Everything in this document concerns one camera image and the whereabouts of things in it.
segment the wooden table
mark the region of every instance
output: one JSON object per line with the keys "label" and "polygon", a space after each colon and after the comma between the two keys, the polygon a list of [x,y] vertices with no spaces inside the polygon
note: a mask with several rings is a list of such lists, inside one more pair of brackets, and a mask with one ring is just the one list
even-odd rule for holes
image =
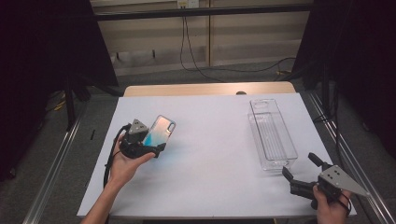
{"label": "wooden table", "polygon": [[246,94],[295,93],[289,82],[238,82],[130,86],[124,96],[175,96],[175,95],[235,95]]}

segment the smartphone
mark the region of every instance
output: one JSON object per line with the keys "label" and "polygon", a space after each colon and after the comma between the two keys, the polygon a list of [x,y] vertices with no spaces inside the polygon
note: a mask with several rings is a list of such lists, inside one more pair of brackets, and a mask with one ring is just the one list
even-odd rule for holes
{"label": "smartphone", "polygon": [[143,139],[143,146],[156,147],[163,143],[166,144],[175,127],[176,123],[171,119],[162,115],[158,116]]}

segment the metal frame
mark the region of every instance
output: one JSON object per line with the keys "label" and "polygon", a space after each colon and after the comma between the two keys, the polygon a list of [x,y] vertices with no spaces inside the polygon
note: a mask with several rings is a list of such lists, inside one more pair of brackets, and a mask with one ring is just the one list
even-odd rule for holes
{"label": "metal frame", "polygon": [[67,156],[67,152],[69,151],[71,144],[76,136],[78,131],[79,124],[81,123],[81,118],[86,112],[88,103],[85,103],[82,106],[82,109],[71,127],[70,131],[66,133],[64,136],[64,141],[62,142],[58,153],[53,161],[51,167],[49,168],[49,172],[47,173],[46,179],[41,185],[40,190],[35,196],[35,200],[33,201],[29,211],[25,217],[25,220],[22,222],[23,224],[36,224],[39,222],[41,215],[44,212],[47,201],[50,198],[50,194],[52,193],[55,182],[58,178],[58,175],[61,171],[62,165],[64,164],[64,159]]}
{"label": "metal frame", "polygon": [[70,21],[121,21],[140,20],[172,17],[193,17],[193,16],[216,16],[216,15],[236,15],[236,14],[257,14],[257,13],[277,13],[277,12],[300,12],[311,11],[313,9],[328,9],[330,7],[340,7],[339,4],[294,4],[294,5],[273,5],[263,7],[200,7],[184,9],[167,9],[151,11],[127,11],[96,13],[94,15],[61,15],[57,17],[63,22]]}
{"label": "metal frame", "polygon": [[[315,106],[315,109],[317,110],[318,114],[323,115],[324,111],[322,109],[322,103],[318,95],[315,93],[310,93],[309,98],[312,104]],[[332,140],[335,143],[336,129],[337,129],[335,123],[332,120],[326,119],[326,121],[324,121],[324,125],[326,126],[329,135],[332,137]],[[364,173],[363,169],[361,169],[358,160],[355,158],[352,150],[350,149],[343,135],[341,135],[340,133],[339,133],[339,144],[340,144],[339,148],[341,150],[343,159],[346,162],[351,173],[356,178],[357,182],[361,184],[370,193],[370,197],[368,197],[367,200],[372,206],[378,219],[381,221],[381,223],[387,223],[387,224],[396,223],[387,205],[385,204],[383,198],[381,197],[381,195],[379,194],[378,190],[375,188],[373,183],[370,181],[366,173]]]}

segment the plastic container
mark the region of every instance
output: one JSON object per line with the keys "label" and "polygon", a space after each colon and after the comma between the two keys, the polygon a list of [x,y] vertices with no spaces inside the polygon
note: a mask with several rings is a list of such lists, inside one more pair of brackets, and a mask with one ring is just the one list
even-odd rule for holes
{"label": "plastic container", "polygon": [[297,160],[297,152],[276,101],[250,101],[248,120],[263,170],[290,168]]}

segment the white paper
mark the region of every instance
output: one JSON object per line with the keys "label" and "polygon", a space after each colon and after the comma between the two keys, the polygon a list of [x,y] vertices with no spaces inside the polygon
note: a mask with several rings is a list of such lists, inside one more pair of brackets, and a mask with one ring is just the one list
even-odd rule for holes
{"label": "white paper", "polygon": [[105,164],[118,130],[134,119],[151,126],[158,115],[177,126],[159,159],[143,164],[121,190],[111,216],[314,216],[311,201],[291,195],[280,172],[262,170],[248,122],[253,99],[276,100],[299,155],[290,171],[295,179],[316,181],[320,168],[307,158],[308,153],[331,160],[298,93],[124,97],[119,99],[78,216],[86,216],[103,189]]}

